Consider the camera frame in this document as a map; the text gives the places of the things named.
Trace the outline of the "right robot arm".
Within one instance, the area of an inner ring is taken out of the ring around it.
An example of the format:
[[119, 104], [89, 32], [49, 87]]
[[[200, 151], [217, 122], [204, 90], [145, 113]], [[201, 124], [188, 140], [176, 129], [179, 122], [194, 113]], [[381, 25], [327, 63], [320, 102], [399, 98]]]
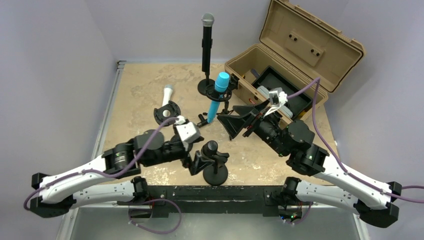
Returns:
[[267, 114], [266, 102], [236, 105], [235, 115], [220, 114], [217, 120], [229, 137], [256, 134], [279, 157], [287, 157], [287, 165], [296, 173], [328, 182], [319, 185], [297, 177], [286, 178], [281, 193], [273, 197], [285, 207], [302, 202], [318, 202], [358, 215], [365, 223], [387, 228], [399, 218], [394, 204], [402, 192], [395, 182], [380, 182], [337, 162], [335, 156], [314, 144], [315, 133], [302, 121], [280, 127], [279, 117]]

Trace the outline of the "blue microphone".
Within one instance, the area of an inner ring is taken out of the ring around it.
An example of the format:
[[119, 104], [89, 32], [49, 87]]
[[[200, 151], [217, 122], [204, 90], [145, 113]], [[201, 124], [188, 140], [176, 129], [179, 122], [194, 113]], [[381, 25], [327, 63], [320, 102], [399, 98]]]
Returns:
[[[215, 80], [215, 83], [213, 85], [213, 91], [212, 93], [212, 98], [213, 99], [219, 99], [222, 94], [227, 90], [228, 86], [229, 86], [229, 81], [230, 81], [230, 75], [226, 72], [220, 72]], [[209, 110], [207, 113], [207, 122], [211, 123], [218, 111], [218, 108], [220, 106], [220, 102], [219, 101], [215, 101], [215, 100], [211, 100], [210, 106], [209, 106]]]

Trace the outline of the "small black microphone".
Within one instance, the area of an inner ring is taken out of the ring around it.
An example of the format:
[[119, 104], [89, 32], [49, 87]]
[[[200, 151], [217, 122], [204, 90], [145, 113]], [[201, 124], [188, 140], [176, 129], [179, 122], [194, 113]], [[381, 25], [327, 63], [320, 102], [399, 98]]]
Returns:
[[217, 155], [218, 143], [214, 140], [210, 140], [203, 145], [201, 151], [204, 156], [212, 158], [213, 156]]

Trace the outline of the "black shock mount cradle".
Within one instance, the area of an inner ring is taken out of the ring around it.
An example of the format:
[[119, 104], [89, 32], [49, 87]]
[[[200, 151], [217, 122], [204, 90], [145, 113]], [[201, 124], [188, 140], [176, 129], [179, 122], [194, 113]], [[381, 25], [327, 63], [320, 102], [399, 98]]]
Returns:
[[176, 118], [174, 120], [168, 121], [166, 124], [164, 124], [164, 127], [170, 126], [175, 124], [175, 122], [178, 119], [178, 116], [181, 115], [181, 109], [180, 107], [173, 101], [169, 100], [168, 103], [160, 108], [155, 108], [153, 110], [153, 117], [154, 120], [158, 125], [161, 125], [164, 121], [172, 118]]

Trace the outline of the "clip stand round base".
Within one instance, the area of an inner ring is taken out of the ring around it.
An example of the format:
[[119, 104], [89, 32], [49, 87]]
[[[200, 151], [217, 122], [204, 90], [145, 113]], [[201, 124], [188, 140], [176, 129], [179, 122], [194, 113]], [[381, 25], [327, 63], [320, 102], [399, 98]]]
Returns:
[[201, 151], [202, 157], [211, 162], [202, 172], [204, 180], [211, 186], [220, 186], [228, 179], [228, 168], [226, 163], [230, 157], [229, 153], [215, 153], [207, 150]]

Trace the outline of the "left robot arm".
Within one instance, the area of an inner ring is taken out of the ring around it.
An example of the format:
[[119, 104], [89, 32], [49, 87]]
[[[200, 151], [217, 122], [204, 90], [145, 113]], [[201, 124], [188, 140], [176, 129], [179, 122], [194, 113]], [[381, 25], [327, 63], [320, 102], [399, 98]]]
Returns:
[[218, 144], [213, 140], [190, 155], [193, 144], [201, 141], [197, 132], [177, 133], [166, 141], [161, 132], [150, 129], [72, 170], [56, 175], [35, 173], [31, 180], [34, 193], [24, 208], [53, 218], [96, 203], [151, 204], [156, 197], [141, 177], [141, 169], [181, 161], [192, 176], [197, 175], [218, 159]]

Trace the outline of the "white microphone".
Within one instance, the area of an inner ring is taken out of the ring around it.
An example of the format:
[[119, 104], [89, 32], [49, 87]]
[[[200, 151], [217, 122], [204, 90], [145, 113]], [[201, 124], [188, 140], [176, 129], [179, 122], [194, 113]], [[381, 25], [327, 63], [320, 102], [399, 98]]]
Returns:
[[[173, 86], [171, 84], [167, 84], [164, 89], [163, 89], [163, 99], [162, 99], [162, 106], [166, 106], [169, 101], [171, 100], [171, 96], [173, 94]], [[169, 117], [170, 116], [170, 111], [169, 110], [164, 110], [162, 112], [162, 115], [164, 117]]]

